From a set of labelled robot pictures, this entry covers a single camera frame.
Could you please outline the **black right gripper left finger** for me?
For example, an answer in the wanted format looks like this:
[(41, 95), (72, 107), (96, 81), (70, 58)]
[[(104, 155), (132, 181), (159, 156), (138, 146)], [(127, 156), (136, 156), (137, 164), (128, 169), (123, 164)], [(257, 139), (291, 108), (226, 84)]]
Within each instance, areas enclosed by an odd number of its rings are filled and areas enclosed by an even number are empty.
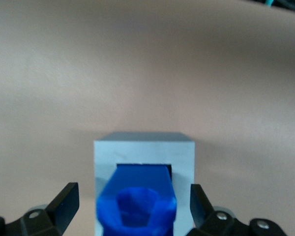
[(0, 217), (0, 236), (61, 236), (79, 206), (79, 185), (70, 182), (45, 208), (28, 211), (8, 224)]

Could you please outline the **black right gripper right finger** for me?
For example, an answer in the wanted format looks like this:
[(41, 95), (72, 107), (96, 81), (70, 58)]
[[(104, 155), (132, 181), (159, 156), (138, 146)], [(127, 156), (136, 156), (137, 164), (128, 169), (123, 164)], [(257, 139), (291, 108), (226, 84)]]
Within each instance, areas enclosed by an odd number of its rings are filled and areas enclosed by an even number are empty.
[(285, 236), (275, 222), (254, 218), (248, 225), (224, 210), (215, 210), (199, 184), (190, 187), (190, 211), (195, 227), (188, 236)]

